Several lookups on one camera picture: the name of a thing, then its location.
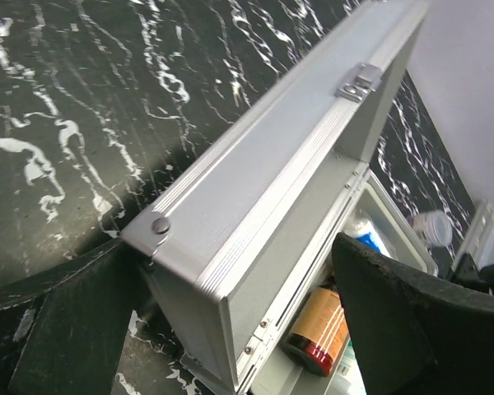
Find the amber bottle orange cap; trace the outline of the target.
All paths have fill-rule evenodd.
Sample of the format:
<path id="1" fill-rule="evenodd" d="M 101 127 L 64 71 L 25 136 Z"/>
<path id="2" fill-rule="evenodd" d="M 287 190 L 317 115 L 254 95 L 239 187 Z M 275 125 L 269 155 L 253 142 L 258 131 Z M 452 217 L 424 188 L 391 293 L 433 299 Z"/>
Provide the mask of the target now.
<path id="1" fill-rule="evenodd" d="M 312 374 L 329 376 L 349 338 L 344 308 L 333 276 L 309 294 L 282 348 Z"/>

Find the grey metal medicine case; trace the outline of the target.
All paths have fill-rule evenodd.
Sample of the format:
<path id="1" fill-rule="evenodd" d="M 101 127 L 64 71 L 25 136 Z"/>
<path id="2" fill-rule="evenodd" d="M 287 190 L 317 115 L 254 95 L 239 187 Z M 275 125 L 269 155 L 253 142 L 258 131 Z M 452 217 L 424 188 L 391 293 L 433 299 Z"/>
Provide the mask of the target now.
<path id="1" fill-rule="evenodd" d="M 362 3 L 123 229 L 213 393 L 249 393 L 355 211 L 428 7 Z"/>

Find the blue white bandage roll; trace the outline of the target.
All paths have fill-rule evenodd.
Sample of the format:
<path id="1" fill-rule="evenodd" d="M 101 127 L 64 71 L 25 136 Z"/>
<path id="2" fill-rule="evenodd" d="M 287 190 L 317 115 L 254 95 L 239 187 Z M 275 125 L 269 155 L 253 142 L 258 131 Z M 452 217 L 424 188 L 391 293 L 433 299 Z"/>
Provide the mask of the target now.
<path id="1" fill-rule="evenodd" d="M 363 210 L 355 210 L 348 217 L 343 232 L 388 258 L 393 258 L 393 250 L 386 238 L 375 227 L 374 222 Z"/>

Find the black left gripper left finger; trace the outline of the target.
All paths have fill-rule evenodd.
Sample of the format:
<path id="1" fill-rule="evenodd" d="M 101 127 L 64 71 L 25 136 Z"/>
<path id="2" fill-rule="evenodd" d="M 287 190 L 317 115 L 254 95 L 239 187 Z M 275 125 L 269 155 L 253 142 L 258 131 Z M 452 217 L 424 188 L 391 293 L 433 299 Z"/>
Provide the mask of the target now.
<path id="1" fill-rule="evenodd" d="M 109 394 L 138 299 L 138 259 L 113 239 L 0 287 L 0 394 Z"/>

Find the grey plastic divider tray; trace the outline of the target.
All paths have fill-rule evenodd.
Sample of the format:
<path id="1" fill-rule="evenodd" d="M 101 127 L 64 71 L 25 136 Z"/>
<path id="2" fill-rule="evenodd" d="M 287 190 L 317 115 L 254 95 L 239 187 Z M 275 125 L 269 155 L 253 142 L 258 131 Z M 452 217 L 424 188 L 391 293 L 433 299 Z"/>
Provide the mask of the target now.
<path id="1" fill-rule="evenodd" d="M 386 238 L 389 247 L 393 250 L 394 258 L 419 271 L 433 276 L 438 274 L 435 261 L 375 175 L 370 175 L 360 188 L 354 210 L 363 210 L 367 213 L 375 227 Z M 307 301 L 310 292 L 329 276 L 332 242 L 330 240 L 324 245 L 315 259 L 315 275 L 309 279 L 308 286 L 298 294 L 287 316 L 280 321 L 281 333 L 263 368 L 253 381 L 250 394 L 334 394 L 331 382 L 344 352 L 335 362 L 331 375 L 319 377 L 294 362 L 281 347 L 283 338 Z"/>

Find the white pill bottle teal label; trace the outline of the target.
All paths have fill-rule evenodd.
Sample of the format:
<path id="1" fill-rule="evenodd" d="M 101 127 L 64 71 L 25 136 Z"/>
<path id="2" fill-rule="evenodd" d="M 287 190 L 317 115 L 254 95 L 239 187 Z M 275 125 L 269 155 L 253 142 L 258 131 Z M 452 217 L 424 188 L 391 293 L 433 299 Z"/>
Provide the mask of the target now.
<path id="1" fill-rule="evenodd" d="M 342 359 L 335 369 L 331 389 L 334 394 L 366 394 L 352 341 L 347 344 Z"/>

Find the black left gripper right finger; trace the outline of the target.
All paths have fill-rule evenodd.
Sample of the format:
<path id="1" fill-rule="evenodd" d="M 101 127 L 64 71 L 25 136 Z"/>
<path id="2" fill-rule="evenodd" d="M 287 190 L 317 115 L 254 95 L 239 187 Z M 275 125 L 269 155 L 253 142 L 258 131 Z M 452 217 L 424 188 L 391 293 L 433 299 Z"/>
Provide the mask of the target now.
<path id="1" fill-rule="evenodd" d="M 366 392 L 494 394 L 494 295 L 339 233 L 333 274 Z"/>

